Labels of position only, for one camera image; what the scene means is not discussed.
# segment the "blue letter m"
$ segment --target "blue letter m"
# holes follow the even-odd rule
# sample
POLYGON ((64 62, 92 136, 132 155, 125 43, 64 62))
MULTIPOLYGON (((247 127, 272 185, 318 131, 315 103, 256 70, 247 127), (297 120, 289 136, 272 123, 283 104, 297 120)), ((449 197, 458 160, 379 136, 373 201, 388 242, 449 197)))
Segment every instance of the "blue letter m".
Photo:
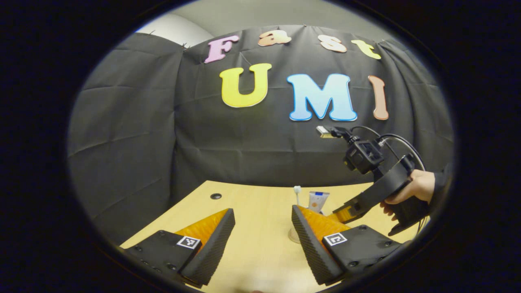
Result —
POLYGON ((306 101, 319 119, 326 115, 329 103, 333 100, 333 109, 329 117, 339 121, 356 120, 356 112, 353 111, 351 98, 349 97, 349 76, 343 74, 331 74, 321 90, 307 74, 294 74, 287 78, 293 85, 295 93, 295 109, 290 113, 290 119, 296 121, 310 120, 311 112, 307 109, 306 101))

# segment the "toothpaste tube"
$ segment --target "toothpaste tube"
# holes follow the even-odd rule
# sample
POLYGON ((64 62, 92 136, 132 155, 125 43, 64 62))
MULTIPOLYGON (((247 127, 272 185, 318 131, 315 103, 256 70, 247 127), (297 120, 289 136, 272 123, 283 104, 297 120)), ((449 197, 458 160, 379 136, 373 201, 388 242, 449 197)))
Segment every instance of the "toothpaste tube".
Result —
POLYGON ((309 192, 309 206, 308 209, 320 213, 326 199, 329 196, 329 192, 310 191, 309 192))

